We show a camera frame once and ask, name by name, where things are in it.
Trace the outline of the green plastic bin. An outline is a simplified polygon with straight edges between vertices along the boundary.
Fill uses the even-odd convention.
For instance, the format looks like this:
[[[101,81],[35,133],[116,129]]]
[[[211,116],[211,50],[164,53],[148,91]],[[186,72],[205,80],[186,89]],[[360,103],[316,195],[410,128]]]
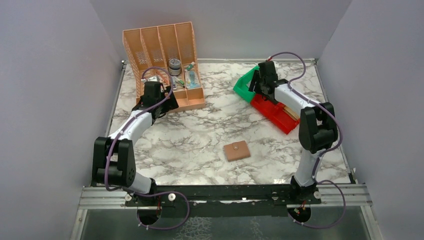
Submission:
[[[244,74],[237,80],[233,87],[234,92],[247,103],[250,103],[256,95],[256,93],[249,91],[249,87],[255,71],[258,70],[258,66],[255,66],[254,68],[249,70],[246,74]]]

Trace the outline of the red plastic double bin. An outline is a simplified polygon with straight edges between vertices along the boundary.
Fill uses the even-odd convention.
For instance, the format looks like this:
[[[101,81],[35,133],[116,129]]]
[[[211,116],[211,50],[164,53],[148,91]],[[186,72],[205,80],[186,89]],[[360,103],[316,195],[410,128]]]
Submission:
[[[289,108],[284,104],[265,100],[260,94],[253,97],[250,105],[286,135],[300,123],[300,119],[291,114]]]

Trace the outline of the orange plastic file organizer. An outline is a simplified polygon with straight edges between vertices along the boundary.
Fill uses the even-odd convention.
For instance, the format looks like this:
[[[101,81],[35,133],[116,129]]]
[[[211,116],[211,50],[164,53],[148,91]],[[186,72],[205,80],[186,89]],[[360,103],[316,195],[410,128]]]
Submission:
[[[181,61],[181,73],[173,78],[182,80],[185,88],[174,80],[174,94],[179,105],[176,111],[205,107],[195,32],[191,22],[127,29],[122,32],[122,42],[135,77],[137,101],[144,94],[147,78],[158,76],[165,86],[169,84],[169,76],[158,68],[168,71],[169,59],[177,58]],[[200,87],[187,89],[185,67],[191,62],[195,62],[191,71],[197,74]]]

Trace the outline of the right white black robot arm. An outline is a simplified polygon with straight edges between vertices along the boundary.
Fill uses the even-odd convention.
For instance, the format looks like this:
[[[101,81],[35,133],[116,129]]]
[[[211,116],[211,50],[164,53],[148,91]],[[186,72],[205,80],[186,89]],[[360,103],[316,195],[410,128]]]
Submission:
[[[341,138],[334,106],[330,102],[314,101],[295,90],[290,81],[278,77],[272,61],[258,64],[249,91],[273,104],[284,104],[299,116],[298,139],[302,152],[298,169],[290,181],[290,197],[294,199],[313,194],[321,158]]]

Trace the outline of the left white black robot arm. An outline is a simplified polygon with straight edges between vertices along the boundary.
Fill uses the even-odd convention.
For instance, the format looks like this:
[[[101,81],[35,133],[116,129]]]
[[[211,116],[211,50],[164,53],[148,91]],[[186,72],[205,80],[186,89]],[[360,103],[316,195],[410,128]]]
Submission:
[[[91,179],[94,183],[149,195],[152,178],[137,173],[134,144],[154,122],[179,107],[171,86],[159,81],[144,84],[144,94],[124,124],[108,137],[94,141]]]

